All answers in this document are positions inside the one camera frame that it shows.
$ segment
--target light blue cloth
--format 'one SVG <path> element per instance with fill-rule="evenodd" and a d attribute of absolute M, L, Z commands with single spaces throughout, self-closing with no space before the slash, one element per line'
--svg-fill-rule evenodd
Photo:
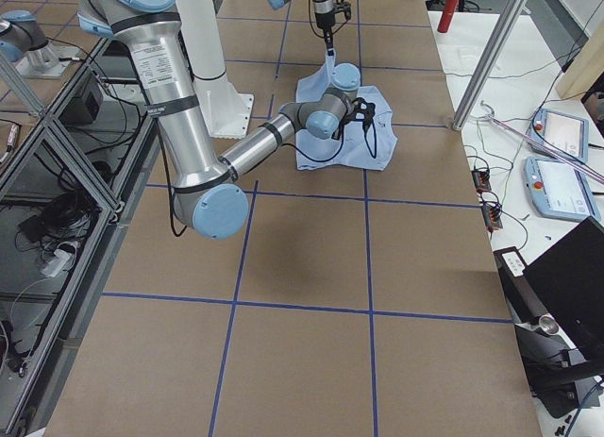
<path fill-rule="evenodd" d="M 298 81 L 295 101 L 315 102 L 320 100 L 329 86 L 329 77 L 334 67 L 335 55 L 333 57 L 326 55 L 326 62 L 321 66 L 319 71 Z M 375 86 L 361 86 L 358 97 L 376 104 L 374 123 L 377 133 L 377 157 L 372 159 L 369 154 L 365 139 L 363 138 L 362 124 L 352 122 L 344 128 L 344 146 L 335 159 L 319 163 L 308 160 L 296 152 L 298 170 L 315 170 L 329 165 L 345 165 L 353 168 L 382 171 L 388 166 L 397 142 L 392 129 L 393 111 Z M 367 141 L 373 150 L 374 131 L 371 127 L 367 133 Z M 307 156 L 321 160 L 329 159 L 333 156 L 340 148 L 342 141 L 331 139 L 320 140 L 313 137 L 307 130 L 300 130 L 295 135 L 295 143 L 298 149 Z"/>

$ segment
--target black monitor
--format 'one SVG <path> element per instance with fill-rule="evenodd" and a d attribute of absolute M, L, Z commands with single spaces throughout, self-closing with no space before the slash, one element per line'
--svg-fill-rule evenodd
<path fill-rule="evenodd" d="M 586 360 L 604 358 L 604 227 L 588 217 L 524 275 Z"/>

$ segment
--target robotic arm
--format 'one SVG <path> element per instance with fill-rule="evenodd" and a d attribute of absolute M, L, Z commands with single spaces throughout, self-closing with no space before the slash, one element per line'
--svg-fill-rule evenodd
<path fill-rule="evenodd" d="M 288 104 L 217 157 L 176 38 L 180 18 L 175 1 L 80 0 L 80 24 L 129 49 L 149 102 L 147 111 L 158 119 L 176 169 L 176 217 L 206 237 L 222 239 L 238 231 L 247 217 L 247 198 L 233 182 L 301 128 L 330 137 L 353 111 L 356 88 L 330 88 L 318 102 Z"/>
<path fill-rule="evenodd" d="M 274 10 L 283 8 L 292 0 L 268 0 Z M 345 19 L 350 20 L 350 3 L 344 0 L 312 0 L 314 18 L 317 26 L 323 31 L 323 40 L 327 51 L 333 55 L 333 27 L 336 25 L 336 14 L 344 13 Z"/>
<path fill-rule="evenodd" d="M 27 56 L 31 67 L 40 72 L 59 64 L 52 44 L 26 10 L 12 10 L 0 16 L 0 52 L 11 62 Z"/>

